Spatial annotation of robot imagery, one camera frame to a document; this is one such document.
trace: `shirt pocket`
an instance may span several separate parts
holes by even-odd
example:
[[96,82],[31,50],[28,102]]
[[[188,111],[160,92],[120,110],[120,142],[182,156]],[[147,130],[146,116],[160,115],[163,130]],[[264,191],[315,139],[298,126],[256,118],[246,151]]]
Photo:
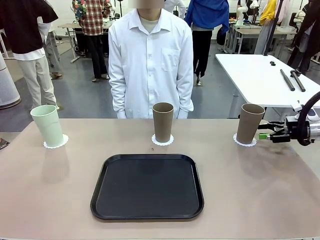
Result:
[[178,68],[180,51],[163,47],[161,49],[161,68],[164,71],[173,71]]

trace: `white wall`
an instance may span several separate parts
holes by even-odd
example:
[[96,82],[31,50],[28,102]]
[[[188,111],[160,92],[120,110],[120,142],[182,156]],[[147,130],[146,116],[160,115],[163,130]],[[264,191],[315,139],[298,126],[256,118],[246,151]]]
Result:
[[[116,6],[115,12],[120,13],[120,2],[116,0],[116,4],[115,4],[115,0],[110,0],[110,1],[113,6],[114,5]],[[128,1],[130,1],[130,0],[123,0],[121,2],[123,15],[127,14],[128,12],[130,12],[132,10],[131,8],[128,7],[129,6]],[[190,3],[190,0],[183,0],[183,1],[186,6],[188,6]],[[72,23],[75,20],[75,15],[70,9],[72,0],[50,0],[50,2],[54,7],[55,12],[59,16],[59,19],[57,21],[55,21],[53,24],[55,27],[55,32],[57,35],[65,36],[66,30],[58,28],[58,26],[60,26],[62,24],[66,24],[66,23]],[[229,6],[230,6],[230,13],[235,13],[237,11],[238,0],[228,0],[228,2],[229,2]],[[303,0],[302,6],[304,6],[307,3],[308,3],[308,0]],[[289,24],[291,13],[296,13],[299,10],[300,4],[301,4],[301,0],[291,0],[288,13],[286,15],[286,18],[283,20],[284,26],[287,26]],[[214,29],[212,39],[216,39],[217,32],[218,32],[219,28],[220,27],[216,27]]]

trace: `black tray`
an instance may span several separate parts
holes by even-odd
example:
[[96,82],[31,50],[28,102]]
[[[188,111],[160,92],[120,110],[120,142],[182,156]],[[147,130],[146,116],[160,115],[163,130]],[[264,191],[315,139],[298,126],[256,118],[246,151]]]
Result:
[[191,219],[204,198],[190,157],[129,154],[104,162],[90,206],[103,220]]

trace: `plaid shirt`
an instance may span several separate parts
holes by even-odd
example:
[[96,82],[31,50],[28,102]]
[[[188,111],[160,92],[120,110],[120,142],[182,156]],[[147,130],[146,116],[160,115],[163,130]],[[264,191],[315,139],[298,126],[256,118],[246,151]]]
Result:
[[80,25],[85,35],[97,36],[104,32],[102,12],[111,7],[109,0],[86,0],[86,14],[81,18]]

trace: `shirt collar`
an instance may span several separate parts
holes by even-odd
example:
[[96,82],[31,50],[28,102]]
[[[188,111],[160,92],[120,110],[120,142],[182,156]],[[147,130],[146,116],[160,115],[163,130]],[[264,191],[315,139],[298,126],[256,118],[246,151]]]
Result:
[[[170,12],[164,10],[164,9],[161,9],[159,22],[155,26],[155,28],[153,29],[153,31],[151,33],[160,32],[161,29],[164,29],[164,30],[167,30],[167,31],[171,31],[172,30],[171,22],[169,20],[170,16],[168,16],[168,14],[172,14],[172,13],[170,13]],[[132,28],[139,28],[141,31],[142,31],[142,29],[144,29],[144,27],[141,24],[137,9],[134,10],[134,12],[133,12],[133,14],[132,14],[132,16],[130,18],[130,21],[129,21],[129,29],[132,29]]]

